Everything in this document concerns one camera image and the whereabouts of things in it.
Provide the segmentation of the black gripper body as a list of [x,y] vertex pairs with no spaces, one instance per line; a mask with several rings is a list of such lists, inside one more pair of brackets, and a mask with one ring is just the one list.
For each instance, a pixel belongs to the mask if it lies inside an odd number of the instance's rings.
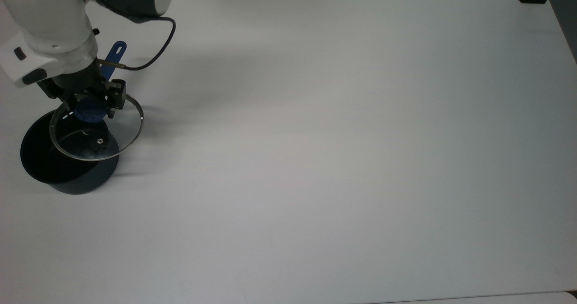
[[105,85],[109,82],[103,75],[101,60],[95,59],[88,67],[71,74],[60,74],[38,82],[38,86],[51,99],[90,98],[108,110],[105,101]]

